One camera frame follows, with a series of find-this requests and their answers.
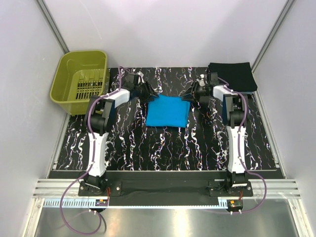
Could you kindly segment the bright blue t shirt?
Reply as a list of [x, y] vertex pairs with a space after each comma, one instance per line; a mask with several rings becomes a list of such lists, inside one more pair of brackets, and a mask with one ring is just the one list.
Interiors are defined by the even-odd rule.
[[188, 123], [190, 102], [181, 97], [159, 95], [148, 103], [146, 126], [150, 127], [180, 127]]

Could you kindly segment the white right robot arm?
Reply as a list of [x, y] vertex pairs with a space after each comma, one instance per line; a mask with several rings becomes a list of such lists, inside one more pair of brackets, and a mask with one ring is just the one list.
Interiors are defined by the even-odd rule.
[[201, 74], [181, 94], [183, 101], [198, 102], [201, 97], [211, 96], [223, 103], [222, 120], [229, 139], [229, 163], [224, 190], [235, 196], [247, 189], [244, 138], [247, 126], [248, 101], [244, 94], [229, 88], [229, 83], [217, 73]]

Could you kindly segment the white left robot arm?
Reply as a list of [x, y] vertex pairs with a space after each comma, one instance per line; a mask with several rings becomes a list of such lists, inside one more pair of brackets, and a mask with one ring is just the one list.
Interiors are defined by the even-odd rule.
[[105, 148], [109, 132], [116, 119], [116, 109], [135, 98], [147, 103], [158, 98], [158, 94], [143, 79], [142, 73], [128, 73], [121, 87], [106, 95], [90, 98], [84, 118], [89, 137], [89, 162], [81, 189], [89, 189], [97, 196], [108, 190], [106, 184]]

